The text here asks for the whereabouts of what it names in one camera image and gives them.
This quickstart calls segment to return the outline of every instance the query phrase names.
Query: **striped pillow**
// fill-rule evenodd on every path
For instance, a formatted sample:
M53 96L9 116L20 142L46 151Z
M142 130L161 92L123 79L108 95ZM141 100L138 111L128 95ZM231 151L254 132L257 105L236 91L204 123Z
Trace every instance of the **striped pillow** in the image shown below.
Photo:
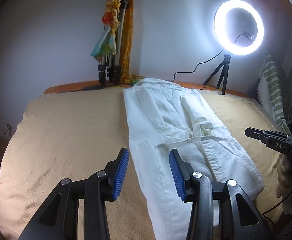
M276 66L270 53L267 53L260 79L257 88L260 103L284 132L290 133L286 124L289 118L286 75Z

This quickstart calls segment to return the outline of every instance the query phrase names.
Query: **black clamp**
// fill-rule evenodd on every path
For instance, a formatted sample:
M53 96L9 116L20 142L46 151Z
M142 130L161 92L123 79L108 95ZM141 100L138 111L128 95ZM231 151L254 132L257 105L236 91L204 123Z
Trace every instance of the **black clamp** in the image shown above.
M107 68L107 77L109 77L110 82L113 82L113 67Z
M266 147L278 151L287 156L290 160L290 170L292 171L292 135L277 131L264 131L255 128L245 130L247 137L257 139L266 144Z
M117 159L88 179L62 179L22 231L19 240L77 240L78 204L84 203L84 239L110 240L105 201L121 193L129 153L121 148Z
M127 8L129 7L130 2L128 0L121 0L120 1L120 7L119 9L125 9L127 10Z
M98 81L100 84L102 84L102 86L105 85L106 83L106 63L105 64L99 64L98 65Z
M170 151L169 165L178 196L183 202L193 202L186 240L213 239L213 200L219 200L221 240L273 239L262 215L235 180L221 183L194 172L177 149Z
M113 67L113 85L118 86L120 84L120 72L121 66Z
M226 65L226 64L229 65L229 63L230 63L230 59L231 59L231 55L230 55L230 54L225 54L224 57L225 57L225 58L224 58L224 61L223 61L224 64L225 64L225 65Z

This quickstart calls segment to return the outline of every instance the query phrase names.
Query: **beige blanket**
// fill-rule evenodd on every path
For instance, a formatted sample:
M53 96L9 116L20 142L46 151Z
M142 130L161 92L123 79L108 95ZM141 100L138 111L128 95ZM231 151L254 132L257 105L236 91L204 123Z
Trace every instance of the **beige blanket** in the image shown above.
M245 148L265 181L256 199L263 212L278 202L275 193L279 154L247 138L244 130L274 130L267 118L244 98L203 94L232 136ZM122 88L57 94L30 103L7 147L0 172L0 230L17 239L51 190L63 178L86 179L128 148ZM133 162L130 159L118 200L107 203L110 236L155 239ZM277 221L281 209L270 217ZM78 239L83 239L83 201Z

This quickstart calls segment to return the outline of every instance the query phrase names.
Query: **white wall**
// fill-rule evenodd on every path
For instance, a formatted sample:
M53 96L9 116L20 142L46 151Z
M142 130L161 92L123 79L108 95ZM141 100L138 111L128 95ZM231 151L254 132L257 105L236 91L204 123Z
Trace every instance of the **white wall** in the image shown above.
M292 68L292 18L290 19L290 26L288 30L289 39L287 41L286 53L282 64L282 69L285 71L286 77L288 77Z
M131 73L171 80L174 72L191 71L217 54L213 19L225 1L134 0ZM267 50L283 62L289 15L284 0L244 1L260 13L265 39L256 52L232 57L227 88L252 94ZM7 122L16 129L27 104L46 88L97 79L90 53L103 29L104 8L105 0L6 2L0 11L0 135ZM203 83L222 59L177 80Z

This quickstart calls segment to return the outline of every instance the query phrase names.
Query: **black mini tripod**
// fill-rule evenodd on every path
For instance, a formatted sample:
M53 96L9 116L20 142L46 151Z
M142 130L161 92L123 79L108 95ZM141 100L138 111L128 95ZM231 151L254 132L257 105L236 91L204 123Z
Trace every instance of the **black mini tripod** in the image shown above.
M224 79L222 95L225 95L225 91L226 91L228 69L229 69L229 63L230 63L231 55L230 55L230 53L227 53L227 54L224 55L224 57L225 58L224 58L223 62L218 65L218 67L214 70L214 72L209 76L209 78L203 84L203 85L206 85L213 78L213 76L216 75L216 73L221 68L223 68L221 76L219 77L219 81L218 81L217 86L216 86L216 88L219 89L219 87L220 87L220 85L222 83L222 80Z
M240 34L234 44L236 44L236 42L238 41L238 39L241 37L241 36L244 36L246 37L247 39L249 39L250 41L252 41L254 39L254 36L249 34L248 32L243 32L242 34ZM203 85L207 85L207 83L213 78L214 75L216 75L216 73L221 69L222 69L222 73L221 73L221 76L219 77L219 81L217 83L217 86L216 88L219 89L221 83L222 83L222 80L224 79L224 82L223 82L223 89L222 89L222 95L225 95L225 92L226 92L226 86L227 86L227 78L228 78L228 69L229 69L229 63L230 63L230 58L231 58L231 53L228 51L227 54L224 55L224 60L223 62L221 62L218 67L214 70L214 72L209 76L209 78L207 78L207 80L204 82Z

